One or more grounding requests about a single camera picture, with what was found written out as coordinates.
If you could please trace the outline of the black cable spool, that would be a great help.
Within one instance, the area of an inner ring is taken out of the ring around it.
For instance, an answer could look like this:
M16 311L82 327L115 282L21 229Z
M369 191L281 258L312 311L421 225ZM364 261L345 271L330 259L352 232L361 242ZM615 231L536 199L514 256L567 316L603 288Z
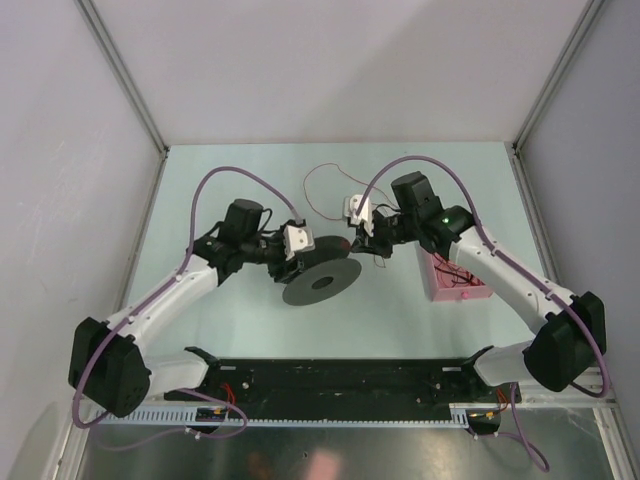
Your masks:
M308 306L349 288L360 276L361 263L350 257L351 243L336 235L315 239L313 250L296 253L292 274L284 281L283 301Z

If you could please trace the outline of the pink plastic box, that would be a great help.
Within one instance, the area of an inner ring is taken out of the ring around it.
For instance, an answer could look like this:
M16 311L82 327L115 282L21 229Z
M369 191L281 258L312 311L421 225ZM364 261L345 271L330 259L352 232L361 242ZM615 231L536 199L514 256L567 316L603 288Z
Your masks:
M493 290L476 275L421 247L416 248L423 289L431 302L488 299Z

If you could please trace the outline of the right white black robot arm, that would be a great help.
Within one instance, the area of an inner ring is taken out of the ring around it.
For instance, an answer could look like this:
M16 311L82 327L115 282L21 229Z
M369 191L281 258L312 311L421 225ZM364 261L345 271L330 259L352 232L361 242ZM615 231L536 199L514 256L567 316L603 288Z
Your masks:
M461 376L463 393L484 401L498 385L534 380L561 392L577 388L606 351L605 307L594 293L577 295L536 274L501 248L481 224L474 205L443 207L425 175L412 172L392 183L398 205L385 216L367 194L344 201L344 219L355 228L353 251L388 258L396 245L416 243L430 254L479 278L531 331L529 341L486 347Z

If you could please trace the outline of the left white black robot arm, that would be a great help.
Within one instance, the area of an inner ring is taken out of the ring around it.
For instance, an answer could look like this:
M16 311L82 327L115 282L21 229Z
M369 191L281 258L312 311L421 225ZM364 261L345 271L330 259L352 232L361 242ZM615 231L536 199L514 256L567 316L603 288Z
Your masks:
M91 317L75 330L69 368L73 400L87 397L106 412L125 417L149 397L188 389L214 397L221 376L215 358L198 347L152 357L151 344L188 307L219 288L246 264L272 271L294 265L314 247L303 220L289 220L274 232L261 227L263 207L234 201L223 221L192 241L183 263L143 298L104 321Z

